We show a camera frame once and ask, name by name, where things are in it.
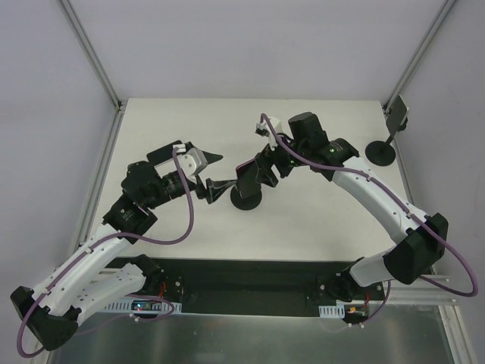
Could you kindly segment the black phone purple edge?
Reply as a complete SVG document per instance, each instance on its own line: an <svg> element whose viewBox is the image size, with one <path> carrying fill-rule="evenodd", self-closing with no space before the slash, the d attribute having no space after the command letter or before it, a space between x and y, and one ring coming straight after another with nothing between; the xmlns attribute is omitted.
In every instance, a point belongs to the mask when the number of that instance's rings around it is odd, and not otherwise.
<svg viewBox="0 0 485 364"><path fill-rule="evenodd" d="M236 189L242 199L256 196L261 193L261 184L258 182L258 165L256 160L249 161L236 167Z"/></svg>

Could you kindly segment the black phone stand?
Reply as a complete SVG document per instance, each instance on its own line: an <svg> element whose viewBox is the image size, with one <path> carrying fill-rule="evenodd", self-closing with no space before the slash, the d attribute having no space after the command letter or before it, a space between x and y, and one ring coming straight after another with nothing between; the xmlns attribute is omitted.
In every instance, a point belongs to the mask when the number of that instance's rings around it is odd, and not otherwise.
<svg viewBox="0 0 485 364"><path fill-rule="evenodd" d="M374 165L385 167L391 165L396 159L396 151L391 146L392 141L394 141L396 135L402 132L408 123L408 118L400 122L391 121L388 119L386 121L386 126L388 126L389 136L385 141L375 140L369 143L365 148L365 155L367 159Z"/></svg>
<svg viewBox="0 0 485 364"><path fill-rule="evenodd" d="M251 195L250 197L242 198L239 191L233 187L230 191L230 201L234 207L242 211L251 211L256 209L262 201L262 192Z"/></svg>

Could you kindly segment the black phone silver edge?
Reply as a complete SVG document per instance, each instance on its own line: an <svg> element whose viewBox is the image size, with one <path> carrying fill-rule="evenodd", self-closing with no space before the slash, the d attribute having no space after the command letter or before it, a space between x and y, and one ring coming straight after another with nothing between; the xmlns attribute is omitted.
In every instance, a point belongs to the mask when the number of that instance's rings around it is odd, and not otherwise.
<svg viewBox="0 0 485 364"><path fill-rule="evenodd" d="M390 106L386 119L386 127L390 134L398 133L405 129L408 120L409 107L401 95L398 95Z"/></svg>

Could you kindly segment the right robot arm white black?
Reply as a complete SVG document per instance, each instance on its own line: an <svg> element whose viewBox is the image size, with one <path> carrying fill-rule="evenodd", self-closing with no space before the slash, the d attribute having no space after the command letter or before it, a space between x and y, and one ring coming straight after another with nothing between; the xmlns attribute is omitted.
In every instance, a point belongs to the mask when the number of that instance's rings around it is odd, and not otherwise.
<svg viewBox="0 0 485 364"><path fill-rule="evenodd" d="M318 116L304 112L289 120L287 137L275 118L262 115L255 132L267 137L263 153L281 177L308 166L353 196L381 224L395 246L371 257L361 257L325 283L327 294L351 302L368 287L382 281L412 284L445 252L448 221L433 216L394 193L346 140L329 140Z"/></svg>

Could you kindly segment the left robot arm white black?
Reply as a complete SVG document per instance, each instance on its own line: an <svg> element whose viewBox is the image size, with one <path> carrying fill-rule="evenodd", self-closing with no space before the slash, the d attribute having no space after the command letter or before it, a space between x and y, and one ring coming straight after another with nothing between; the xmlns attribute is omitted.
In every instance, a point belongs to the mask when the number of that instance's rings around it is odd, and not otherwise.
<svg viewBox="0 0 485 364"><path fill-rule="evenodd" d="M24 359L40 354L23 349L23 334L29 331L42 350L63 346L77 329L109 303L132 293L154 294L163 282L163 274L153 260L141 255L131 259L112 278L92 279L113 259L138 241L170 246L184 241L195 222L193 198L213 203L232 187L234 180L202 181L200 173L219 162L222 155L176 141L150 152L144 161L127 167L120 186L122 194L105 214L92 236L45 280L33 288L19 286L11 302L21 320L17 333L17 351ZM157 218L154 209L186 197L189 224L172 240L145 236Z"/></svg>

